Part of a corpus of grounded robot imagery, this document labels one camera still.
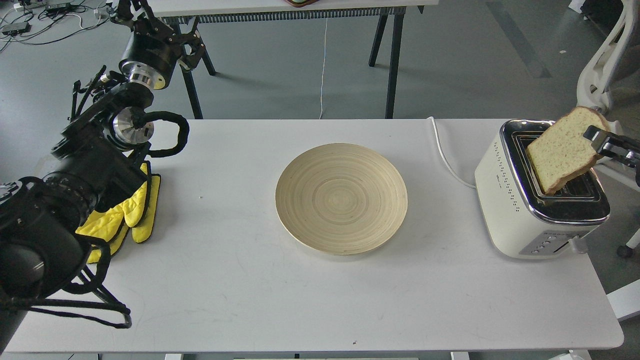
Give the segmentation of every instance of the black table leg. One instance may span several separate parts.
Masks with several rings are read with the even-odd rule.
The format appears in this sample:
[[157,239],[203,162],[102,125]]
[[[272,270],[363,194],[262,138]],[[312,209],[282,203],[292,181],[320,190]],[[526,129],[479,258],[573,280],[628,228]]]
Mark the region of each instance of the black table leg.
[[211,76],[215,76],[218,72],[216,68],[213,67],[213,63],[211,62],[211,57],[209,57],[209,51],[205,51],[202,56],[202,61],[204,62],[204,66],[207,68],[207,72]]
[[[171,28],[176,35],[180,35],[180,24],[171,25]],[[202,119],[202,109],[200,108],[200,101],[198,100],[198,92],[196,91],[196,85],[193,82],[193,75],[190,71],[185,71],[180,67],[182,71],[182,77],[184,78],[184,86],[187,88],[187,95],[189,95],[189,102],[191,103],[191,110],[193,111],[194,119]]]
[[394,15],[394,33],[391,39],[391,62],[389,63],[389,83],[387,87],[387,109],[385,119],[394,117],[394,103],[396,99],[396,83],[398,77],[398,63],[400,60],[400,42],[402,39],[402,25],[404,14]]
[[387,25],[388,15],[380,15],[378,19],[378,27],[376,28],[376,36],[373,39],[373,47],[371,48],[371,55],[369,56],[369,66],[374,67],[376,65],[376,58],[378,57],[378,50],[380,50],[380,42],[382,42],[382,34],[385,33],[385,25]]

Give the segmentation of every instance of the robotic arm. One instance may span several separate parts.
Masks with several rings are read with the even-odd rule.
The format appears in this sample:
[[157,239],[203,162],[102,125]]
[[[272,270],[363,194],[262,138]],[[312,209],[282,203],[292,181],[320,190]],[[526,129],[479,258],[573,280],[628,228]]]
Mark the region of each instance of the robotic arm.
[[[105,73],[102,67],[87,87],[81,88],[79,81],[74,84],[70,124],[52,148],[60,164],[41,179],[23,177],[0,184],[0,353],[27,311],[131,326],[129,309],[102,285],[110,260],[108,245],[75,230],[93,210],[105,212],[144,183],[140,165],[145,156],[171,156],[184,148],[189,133],[186,119],[145,109],[152,104],[152,90],[169,85],[176,63],[193,69],[205,46],[197,19],[189,33],[176,35],[154,16],[147,0],[119,0],[111,6],[110,16],[132,31],[120,72]],[[184,45],[190,46],[189,54]],[[79,94],[83,96],[77,104]],[[83,111],[89,96],[93,103]],[[155,120],[178,125],[175,147],[151,149]],[[94,248],[102,250],[95,274],[85,265]],[[76,277],[80,283],[72,282]],[[102,302],[47,299],[60,289],[92,292]],[[117,311],[124,322],[48,309],[55,306]]]
[[591,147],[600,155],[636,170],[636,185],[640,187],[640,142],[627,136],[616,135],[595,126],[589,126],[583,134],[591,141]]

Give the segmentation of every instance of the chair wheel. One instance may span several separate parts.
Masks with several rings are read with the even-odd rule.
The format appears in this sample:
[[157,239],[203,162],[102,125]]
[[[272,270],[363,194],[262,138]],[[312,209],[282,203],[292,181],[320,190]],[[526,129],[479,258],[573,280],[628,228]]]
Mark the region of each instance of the chair wheel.
[[619,257],[621,258],[631,258],[634,255],[634,250],[626,245],[622,245],[618,247],[616,251]]

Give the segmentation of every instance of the yellow oven mitt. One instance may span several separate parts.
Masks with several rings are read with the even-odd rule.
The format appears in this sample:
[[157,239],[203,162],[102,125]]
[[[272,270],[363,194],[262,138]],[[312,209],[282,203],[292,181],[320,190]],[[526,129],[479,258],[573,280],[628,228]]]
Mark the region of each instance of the yellow oven mitt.
[[[151,164],[148,161],[145,161],[140,169],[147,175],[147,181],[130,198],[105,213],[94,211],[84,225],[76,229],[78,234],[101,238],[108,242],[111,255],[118,252],[130,228],[133,228],[132,237],[136,243],[146,241],[151,235],[160,189],[160,175],[150,175]],[[99,259],[100,250],[93,250],[87,263],[96,263]]]

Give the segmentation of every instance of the stainless steel top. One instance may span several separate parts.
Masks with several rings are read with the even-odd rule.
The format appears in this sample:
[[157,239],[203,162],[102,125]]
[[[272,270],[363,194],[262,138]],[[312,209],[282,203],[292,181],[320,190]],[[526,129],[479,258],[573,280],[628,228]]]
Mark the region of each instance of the stainless steel top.
[[510,120],[500,129],[507,162],[529,211],[553,224],[601,224],[609,217],[609,201],[593,169],[569,181],[553,195],[545,195],[525,152],[527,146],[553,124],[546,120]]

